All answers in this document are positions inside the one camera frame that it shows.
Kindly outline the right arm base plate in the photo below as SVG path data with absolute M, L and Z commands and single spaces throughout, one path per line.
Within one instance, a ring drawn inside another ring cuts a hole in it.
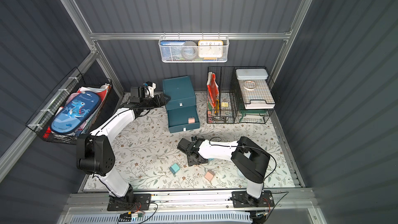
M 261 196 L 258 199 L 250 196 L 245 191 L 233 191 L 230 200 L 233 201 L 233 206 L 235 208 L 271 208 L 275 206 L 273 195 L 269 190 L 262 191 Z

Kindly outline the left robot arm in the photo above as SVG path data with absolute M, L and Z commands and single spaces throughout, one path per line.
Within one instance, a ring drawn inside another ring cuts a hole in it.
M 132 189 L 115 168 L 116 158 L 112 143 L 142 112 L 148 114 L 150 110 L 163 107 L 171 100 L 164 93 L 155 94 L 155 88 L 155 83 L 150 82 L 133 88 L 128 102 L 121 104 L 101 126 L 90 133 L 81 134 L 76 141 L 77 169 L 99 179 L 114 198 L 125 198 Z

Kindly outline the blue plug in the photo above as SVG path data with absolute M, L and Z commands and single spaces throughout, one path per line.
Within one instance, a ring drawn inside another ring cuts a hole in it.
M 180 166 L 177 163 L 174 163 L 172 166 L 170 166 L 170 171 L 172 172 L 173 175 L 175 175 L 177 172 L 180 171 Z

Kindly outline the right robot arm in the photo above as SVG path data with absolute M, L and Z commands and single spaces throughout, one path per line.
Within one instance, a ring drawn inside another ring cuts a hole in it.
M 232 162 L 248 181 L 246 193 L 249 199 L 260 199 L 273 157 L 250 138 L 242 136 L 234 142 L 181 139 L 177 149 L 187 156 L 188 166 L 205 164 L 209 159 Z

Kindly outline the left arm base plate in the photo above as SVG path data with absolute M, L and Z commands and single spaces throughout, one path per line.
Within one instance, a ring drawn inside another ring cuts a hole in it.
M 109 212 L 115 211 L 146 211 L 149 210 L 151 201 L 151 194 L 135 194 L 133 197 L 125 196 L 123 198 L 117 198 L 109 196 L 109 203 L 107 210 Z

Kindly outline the teal drawer cabinet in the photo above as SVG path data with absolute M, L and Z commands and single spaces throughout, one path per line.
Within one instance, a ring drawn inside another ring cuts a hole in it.
M 171 97 L 165 105 L 170 133 L 200 127 L 197 99 L 189 76 L 163 80 L 163 93 Z M 195 118 L 195 123 L 188 123 L 188 118 L 191 117 Z

